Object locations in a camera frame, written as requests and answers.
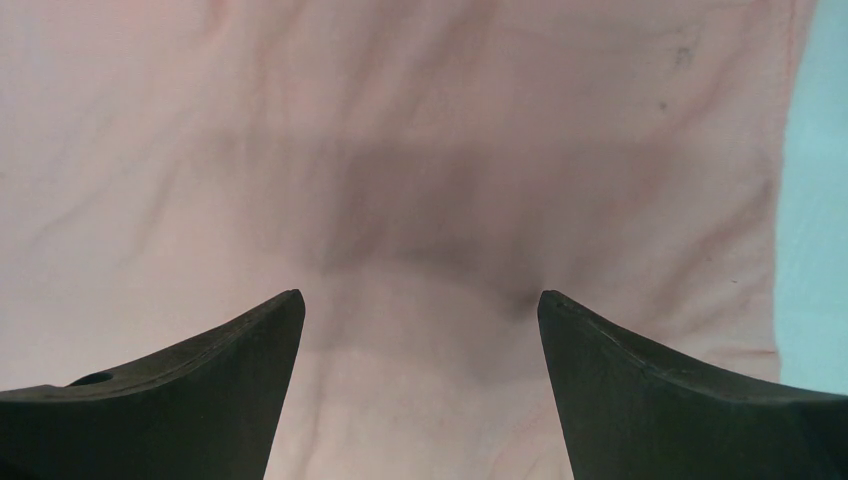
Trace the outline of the pink t-shirt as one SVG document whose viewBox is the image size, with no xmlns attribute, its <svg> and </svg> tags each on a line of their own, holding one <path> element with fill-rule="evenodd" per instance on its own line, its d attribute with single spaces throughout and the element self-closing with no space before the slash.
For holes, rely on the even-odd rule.
<svg viewBox="0 0 848 480">
<path fill-rule="evenodd" d="M 299 289 L 271 479 L 567 479 L 544 290 L 774 381 L 811 1 L 5 1 L 1 386 Z"/>
</svg>

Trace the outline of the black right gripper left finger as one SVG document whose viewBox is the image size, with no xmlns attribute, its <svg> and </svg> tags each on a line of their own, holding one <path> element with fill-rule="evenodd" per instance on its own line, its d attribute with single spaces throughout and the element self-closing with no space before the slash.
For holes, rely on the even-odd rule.
<svg viewBox="0 0 848 480">
<path fill-rule="evenodd" d="M 260 479 L 305 319 L 297 290 L 63 387 L 1 395 L 5 479 Z"/>
</svg>

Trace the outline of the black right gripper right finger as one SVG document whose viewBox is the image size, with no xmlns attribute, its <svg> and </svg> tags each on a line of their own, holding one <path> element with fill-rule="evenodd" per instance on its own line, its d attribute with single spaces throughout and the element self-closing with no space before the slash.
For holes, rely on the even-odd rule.
<svg viewBox="0 0 848 480">
<path fill-rule="evenodd" d="M 847 399 L 755 379 L 548 290 L 543 351 L 578 479 L 843 479 Z"/>
</svg>

